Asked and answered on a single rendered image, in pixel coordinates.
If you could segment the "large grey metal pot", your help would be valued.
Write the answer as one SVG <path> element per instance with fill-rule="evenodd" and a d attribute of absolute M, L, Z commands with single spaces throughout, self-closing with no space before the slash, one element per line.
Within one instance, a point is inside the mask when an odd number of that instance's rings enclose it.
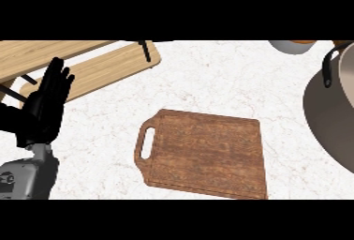
<path fill-rule="evenodd" d="M 354 173 L 354 40 L 322 57 L 303 90 L 302 109 L 322 149 Z"/>

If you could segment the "brown wooden cutting board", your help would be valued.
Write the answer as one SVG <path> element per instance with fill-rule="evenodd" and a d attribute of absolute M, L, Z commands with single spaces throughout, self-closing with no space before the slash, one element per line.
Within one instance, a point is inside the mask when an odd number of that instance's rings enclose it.
<path fill-rule="evenodd" d="M 266 197 L 255 119 L 160 110 L 140 132 L 134 162 L 148 186 L 234 199 Z"/>

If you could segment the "grey cup with orange rim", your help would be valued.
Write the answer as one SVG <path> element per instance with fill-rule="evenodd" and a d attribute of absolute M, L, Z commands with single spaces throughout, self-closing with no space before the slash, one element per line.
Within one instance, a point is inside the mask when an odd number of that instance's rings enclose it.
<path fill-rule="evenodd" d="M 269 40 L 271 46 L 287 54 L 303 54 L 315 44 L 315 40 Z"/>

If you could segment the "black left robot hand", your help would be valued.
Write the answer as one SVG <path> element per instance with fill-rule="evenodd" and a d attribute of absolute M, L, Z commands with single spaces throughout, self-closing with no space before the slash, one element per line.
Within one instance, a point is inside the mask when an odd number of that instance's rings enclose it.
<path fill-rule="evenodd" d="M 0 130 L 14 134 L 17 147 L 50 144 L 55 139 L 73 79 L 63 60 L 54 57 L 38 89 L 30 92 L 22 108 L 16 109 L 0 102 Z"/>

